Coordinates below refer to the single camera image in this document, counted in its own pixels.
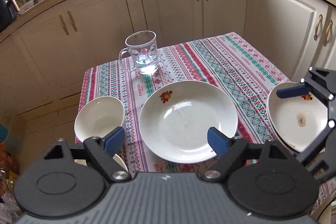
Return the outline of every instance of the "mug rim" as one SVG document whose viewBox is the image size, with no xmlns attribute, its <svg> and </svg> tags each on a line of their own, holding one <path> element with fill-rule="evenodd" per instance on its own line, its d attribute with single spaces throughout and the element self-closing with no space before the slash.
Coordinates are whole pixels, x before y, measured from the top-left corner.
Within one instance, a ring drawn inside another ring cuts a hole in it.
<svg viewBox="0 0 336 224">
<path fill-rule="evenodd" d="M 150 41 L 144 43 L 144 44 L 141 44 L 141 45 L 130 45 L 130 44 L 127 43 L 127 39 L 129 39 L 131 36 L 136 35 L 136 34 L 141 33 L 141 32 L 151 32 L 151 33 L 154 34 L 154 38 L 153 38 L 152 40 L 150 40 Z M 142 47 L 142 46 L 145 46 L 145 45 L 147 45 L 147 44 L 153 42 L 153 40 L 155 40 L 155 39 L 156 39 L 156 33 L 155 33 L 155 32 L 153 32 L 153 31 L 149 31 L 149 30 L 143 30 L 143 31 L 135 32 L 135 33 L 129 35 L 129 36 L 125 39 L 125 44 L 126 44 L 127 47 Z"/>
</svg>

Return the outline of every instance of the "mug handle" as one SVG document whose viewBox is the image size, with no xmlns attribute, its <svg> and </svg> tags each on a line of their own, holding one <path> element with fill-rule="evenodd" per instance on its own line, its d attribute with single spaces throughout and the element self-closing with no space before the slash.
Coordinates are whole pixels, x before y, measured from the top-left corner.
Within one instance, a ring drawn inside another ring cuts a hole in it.
<svg viewBox="0 0 336 224">
<path fill-rule="evenodd" d="M 128 52 L 129 53 L 129 50 L 127 48 L 124 48 L 120 51 L 119 53 L 119 64 L 120 66 L 123 68 L 123 70 L 125 70 L 126 72 L 132 72 L 134 71 L 137 67 L 135 66 L 135 64 L 133 63 L 133 67 L 131 69 L 128 69 L 124 66 L 124 64 L 121 62 L 122 58 L 123 58 L 123 55 Z"/>
</svg>

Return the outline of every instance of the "striped tablecloth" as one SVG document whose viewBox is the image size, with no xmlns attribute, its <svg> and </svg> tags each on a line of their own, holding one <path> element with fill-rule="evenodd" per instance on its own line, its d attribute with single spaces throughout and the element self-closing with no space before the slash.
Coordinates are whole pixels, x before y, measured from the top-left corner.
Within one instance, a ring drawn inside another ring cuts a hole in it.
<svg viewBox="0 0 336 224">
<path fill-rule="evenodd" d="M 125 59 L 132 67 L 132 60 Z M 126 73 L 118 61 L 85 72 L 79 110 L 100 96 L 121 100 L 126 113 L 126 138 L 119 155 L 130 173 L 203 172 L 216 159 L 198 164 L 176 164 L 153 154 L 142 142 L 140 110 L 147 98 L 160 87 L 181 80 L 209 82 L 223 89 L 236 105 L 238 132 L 253 143 L 273 138 L 266 114 L 270 90 L 288 78 L 236 33 L 201 39 L 159 49 L 159 69 L 153 75 Z M 320 186 L 316 209 L 336 187 L 336 180 Z"/>
</svg>

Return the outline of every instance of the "glass mug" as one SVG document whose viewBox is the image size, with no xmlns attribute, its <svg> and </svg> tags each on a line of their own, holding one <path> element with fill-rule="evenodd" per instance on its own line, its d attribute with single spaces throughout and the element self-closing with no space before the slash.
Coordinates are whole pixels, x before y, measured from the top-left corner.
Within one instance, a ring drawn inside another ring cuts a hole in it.
<svg viewBox="0 0 336 224">
<path fill-rule="evenodd" d="M 150 75 L 159 68 L 158 47 L 156 45 L 156 33 L 152 31 L 140 31 L 131 34 L 125 40 L 126 48 L 119 53 L 120 66 L 127 72 L 138 70 L 142 75 Z M 133 60 L 133 67 L 128 69 L 121 59 L 128 52 Z"/>
</svg>

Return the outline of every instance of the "black cable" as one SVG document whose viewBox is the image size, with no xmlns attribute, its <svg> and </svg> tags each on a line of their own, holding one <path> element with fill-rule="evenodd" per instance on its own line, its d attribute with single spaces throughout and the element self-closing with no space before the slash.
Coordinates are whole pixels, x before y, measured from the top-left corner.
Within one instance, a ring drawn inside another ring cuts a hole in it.
<svg viewBox="0 0 336 224">
<path fill-rule="evenodd" d="M 319 219 L 320 219 L 321 215 L 323 214 L 323 212 L 329 207 L 329 205 L 330 205 L 333 201 L 335 201 L 335 199 L 336 199 L 336 197 L 334 197 L 334 198 L 332 199 L 332 201 L 330 201 L 330 202 L 328 203 L 328 205 L 324 207 L 324 209 L 322 210 L 322 212 L 320 213 L 320 215 L 317 217 L 316 221 L 319 221 Z"/>
</svg>

